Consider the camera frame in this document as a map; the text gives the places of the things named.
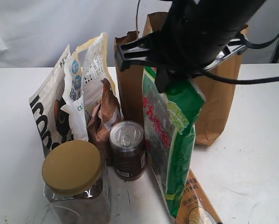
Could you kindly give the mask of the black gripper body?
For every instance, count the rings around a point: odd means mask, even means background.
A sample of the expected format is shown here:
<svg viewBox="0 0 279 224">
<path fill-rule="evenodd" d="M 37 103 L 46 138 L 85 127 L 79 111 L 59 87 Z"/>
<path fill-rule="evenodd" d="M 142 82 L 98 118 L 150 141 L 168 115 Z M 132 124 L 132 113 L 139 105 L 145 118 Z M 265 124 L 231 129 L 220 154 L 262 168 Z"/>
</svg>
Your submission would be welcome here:
<svg viewBox="0 0 279 224">
<path fill-rule="evenodd" d="M 197 56 L 191 56 L 176 40 L 167 39 L 168 33 L 156 31 L 138 40 L 122 44 L 117 47 L 115 58 L 121 71 L 130 68 L 131 65 L 163 68 L 167 70 L 209 71 L 235 54 L 242 54 L 247 46 L 241 43 L 239 38 L 233 38 L 215 56 L 210 63 L 198 63 Z"/>
</svg>

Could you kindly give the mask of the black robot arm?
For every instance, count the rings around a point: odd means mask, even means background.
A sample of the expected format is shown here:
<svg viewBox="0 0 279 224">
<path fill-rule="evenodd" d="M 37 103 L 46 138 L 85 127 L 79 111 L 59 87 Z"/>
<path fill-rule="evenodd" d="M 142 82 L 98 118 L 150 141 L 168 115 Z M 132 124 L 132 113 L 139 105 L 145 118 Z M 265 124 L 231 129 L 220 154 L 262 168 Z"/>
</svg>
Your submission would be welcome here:
<svg viewBox="0 0 279 224">
<path fill-rule="evenodd" d="M 261 0 L 174 0 L 159 30 L 118 46 L 117 66 L 120 71 L 155 67 L 155 85 L 163 93 L 214 62 L 262 5 Z"/>
</svg>

